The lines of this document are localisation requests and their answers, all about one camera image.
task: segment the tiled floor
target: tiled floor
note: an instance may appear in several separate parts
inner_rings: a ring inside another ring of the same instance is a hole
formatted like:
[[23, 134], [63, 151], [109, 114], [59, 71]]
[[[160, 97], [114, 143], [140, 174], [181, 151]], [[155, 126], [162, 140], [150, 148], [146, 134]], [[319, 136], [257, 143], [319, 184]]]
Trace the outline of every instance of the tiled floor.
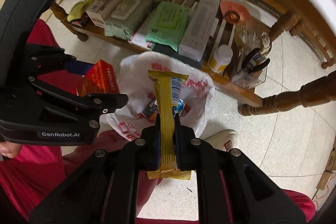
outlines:
[[[66, 1], [62, 5], [69, 9]], [[132, 54], [94, 37], [81, 42], [53, 15], [47, 23], [60, 46], [79, 60], [93, 63], [103, 59], [118, 73], [120, 60]], [[273, 42], [269, 57], [266, 82], [256, 88], [262, 97], [298, 90], [303, 84], [335, 70], [335, 67], [322, 70], [320, 60], [310, 47], [287, 32]], [[243, 117], [237, 112], [235, 100], [216, 91], [213, 111], [201, 138], [227, 128], [236, 130], [241, 137], [240, 149], [279, 187], [312, 198], [335, 139], [335, 113], [336, 102], [330, 102], [312, 108], [297, 107], [288, 112]], [[191, 181], [164, 180], [139, 216], [198, 219], [195, 173]]]

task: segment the barcode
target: barcode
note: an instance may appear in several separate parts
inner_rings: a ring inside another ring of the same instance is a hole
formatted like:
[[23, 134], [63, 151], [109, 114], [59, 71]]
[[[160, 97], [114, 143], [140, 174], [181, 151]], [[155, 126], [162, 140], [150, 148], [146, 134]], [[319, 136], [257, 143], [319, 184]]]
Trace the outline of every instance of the barcode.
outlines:
[[171, 78], [171, 102], [174, 105], [178, 105], [180, 99], [182, 79], [178, 77]]

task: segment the human hand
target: human hand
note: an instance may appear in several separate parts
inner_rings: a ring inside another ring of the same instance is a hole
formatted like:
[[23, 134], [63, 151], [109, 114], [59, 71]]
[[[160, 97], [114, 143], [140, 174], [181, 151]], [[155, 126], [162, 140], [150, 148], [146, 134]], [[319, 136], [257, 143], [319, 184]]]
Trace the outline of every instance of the human hand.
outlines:
[[0, 142], [0, 153], [1, 155], [13, 159], [19, 155], [22, 149], [22, 144], [10, 143], [7, 141]]

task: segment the green wet wipes package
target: green wet wipes package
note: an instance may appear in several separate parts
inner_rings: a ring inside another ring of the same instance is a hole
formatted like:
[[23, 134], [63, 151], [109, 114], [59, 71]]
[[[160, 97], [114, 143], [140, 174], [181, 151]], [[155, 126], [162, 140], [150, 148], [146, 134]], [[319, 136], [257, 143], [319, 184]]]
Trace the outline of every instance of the green wet wipes package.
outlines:
[[147, 27], [146, 41], [168, 45], [175, 51], [188, 26], [189, 8], [171, 2], [161, 2]]
[[152, 10], [152, 0], [123, 0], [105, 19], [105, 36], [130, 40]]

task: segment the red pants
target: red pants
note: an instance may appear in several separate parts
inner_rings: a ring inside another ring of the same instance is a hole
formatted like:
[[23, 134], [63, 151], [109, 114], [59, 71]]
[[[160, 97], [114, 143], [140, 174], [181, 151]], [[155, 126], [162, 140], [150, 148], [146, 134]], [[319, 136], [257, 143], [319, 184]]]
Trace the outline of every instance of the red pants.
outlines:
[[[0, 186], [15, 208], [26, 218], [30, 212], [68, 174], [75, 170], [97, 149], [115, 151], [128, 141], [115, 131], [105, 131], [93, 145], [77, 147], [73, 153], [62, 157], [60, 147], [25, 145], [20, 154], [9, 161], [0, 162]], [[137, 212], [146, 204], [158, 180], [149, 180], [146, 172], [139, 174]], [[307, 222], [315, 214], [315, 206], [305, 195], [290, 190], [285, 193], [303, 210]], [[176, 224], [193, 221], [155, 221], [160, 224]], [[138, 219], [137, 224], [152, 224], [152, 220]]]

